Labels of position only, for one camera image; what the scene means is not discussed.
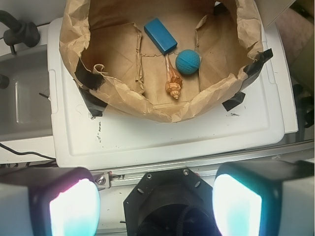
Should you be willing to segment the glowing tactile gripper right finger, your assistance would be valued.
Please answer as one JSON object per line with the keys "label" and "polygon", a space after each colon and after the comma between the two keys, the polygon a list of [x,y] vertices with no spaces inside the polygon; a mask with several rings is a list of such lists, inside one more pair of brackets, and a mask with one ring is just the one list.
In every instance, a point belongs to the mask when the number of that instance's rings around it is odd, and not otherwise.
{"label": "glowing tactile gripper right finger", "polygon": [[315,165],[302,160],[223,163],[212,202],[223,236],[313,236]]}

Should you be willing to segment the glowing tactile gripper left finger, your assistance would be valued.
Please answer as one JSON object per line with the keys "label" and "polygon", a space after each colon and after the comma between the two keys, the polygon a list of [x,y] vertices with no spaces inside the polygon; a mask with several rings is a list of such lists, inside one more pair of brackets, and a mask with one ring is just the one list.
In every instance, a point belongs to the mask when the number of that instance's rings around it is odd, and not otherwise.
{"label": "glowing tactile gripper left finger", "polygon": [[99,217],[98,188],[86,168],[0,171],[2,236],[94,236]]}

